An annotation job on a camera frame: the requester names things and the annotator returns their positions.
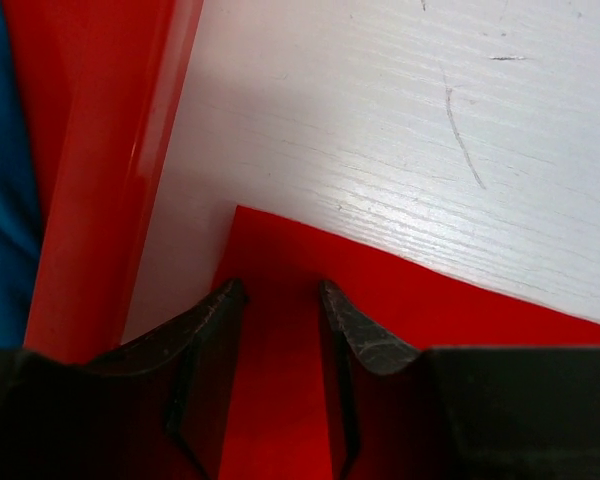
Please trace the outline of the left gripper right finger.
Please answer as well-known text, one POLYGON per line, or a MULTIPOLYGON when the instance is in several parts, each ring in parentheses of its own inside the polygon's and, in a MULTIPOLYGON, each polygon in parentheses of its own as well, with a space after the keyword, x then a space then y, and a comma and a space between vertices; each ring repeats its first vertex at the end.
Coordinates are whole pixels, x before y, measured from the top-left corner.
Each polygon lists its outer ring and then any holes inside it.
POLYGON ((600 347, 420 350, 319 287, 336 479, 600 479, 600 347))

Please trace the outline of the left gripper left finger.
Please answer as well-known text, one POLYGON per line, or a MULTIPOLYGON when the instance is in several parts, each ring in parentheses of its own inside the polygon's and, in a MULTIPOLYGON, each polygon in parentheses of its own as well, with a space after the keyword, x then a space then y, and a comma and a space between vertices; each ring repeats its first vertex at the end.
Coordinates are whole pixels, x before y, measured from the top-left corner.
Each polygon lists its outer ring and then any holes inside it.
POLYGON ((244 285, 91 362, 0 349, 0 479, 215 479, 244 285))

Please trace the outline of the red t shirt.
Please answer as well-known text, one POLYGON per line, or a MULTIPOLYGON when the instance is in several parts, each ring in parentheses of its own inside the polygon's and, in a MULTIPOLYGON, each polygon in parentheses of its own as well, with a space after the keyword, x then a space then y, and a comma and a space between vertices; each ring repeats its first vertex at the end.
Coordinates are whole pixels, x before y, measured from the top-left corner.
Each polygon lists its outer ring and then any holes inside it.
POLYGON ((452 279, 273 214, 238 207, 216 272, 249 301, 224 479, 336 479, 322 372, 319 287, 337 284, 394 335, 433 347, 600 347, 600 325, 452 279))

